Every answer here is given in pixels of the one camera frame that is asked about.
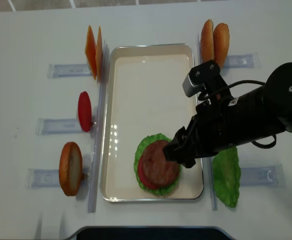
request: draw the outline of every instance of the tomato slice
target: tomato slice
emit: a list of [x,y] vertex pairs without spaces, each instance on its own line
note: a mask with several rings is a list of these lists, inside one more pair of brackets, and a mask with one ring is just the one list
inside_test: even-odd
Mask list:
[[86,91],[79,95],[78,99],[78,118],[81,129],[84,132],[89,132],[92,127],[92,105],[90,96]]
[[140,157],[139,161],[138,161],[138,168],[137,168],[137,173],[139,176],[139,179],[141,181],[142,184],[145,185],[145,187],[149,188],[149,189],[159,189],[158,186],[152,184],[145,176],[144,176],[144,172],[143,172],[143,155]]
[[89,66],[90,66],[92,76],[96,80],[96,76],[97,76],[96,42],[95,42],[93,30],[92,30],[90,25],[89,25],[88,31],[87,31],[85,54],[86,54],[86,58],[87,58],[87,61],[89,63]]

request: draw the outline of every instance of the metal tray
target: metal tray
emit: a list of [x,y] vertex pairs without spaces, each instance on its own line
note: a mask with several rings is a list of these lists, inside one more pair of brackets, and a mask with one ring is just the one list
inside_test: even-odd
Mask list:
[[162,133],[169,138],[196,114],[196,97],[182,83],[194,67],[187,44],[118,47],[110,56],[100,191],[109,202],[195,200],[203,192],[202,160],[182,168],[172,194],[157,197],[142,190],[134,172],[141,140]]

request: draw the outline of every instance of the green lettuce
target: green lettuce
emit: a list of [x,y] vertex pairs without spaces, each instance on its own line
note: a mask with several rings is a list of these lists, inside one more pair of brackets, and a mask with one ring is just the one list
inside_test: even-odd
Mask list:
[[227,206],[235,208],[240,196],[241,169],[237,148],[219,152],[212,161],[216,196]]
[[145,148],[148,145],[150,145],[156,141],[159,141],[159,140],[165,140],[168,142],[172,141],[171,139],[166,137],[164,134],[158,133],[156,135],[147,136],[140,142],[140,144],[137,147],[136,153],[135,153],[134,171],[136,174],[137,182],[138,182],[141,189],[146,190],[146,191],[148,191],[156,196],[165,196],[165,195],[168,195],[169,193],[171,193],[178,185],[178,182],[179,182],[179,179],[181,176],[181,170],[182,170],[181,166],[179,166],[179,174],[178,174],[178,177],[176,178],[176,180],[172,184],[170,184],[166,187],[160,187],[158,189],[149,189],[141,182],[140,177],[138,176],[138,162],[139,162]]

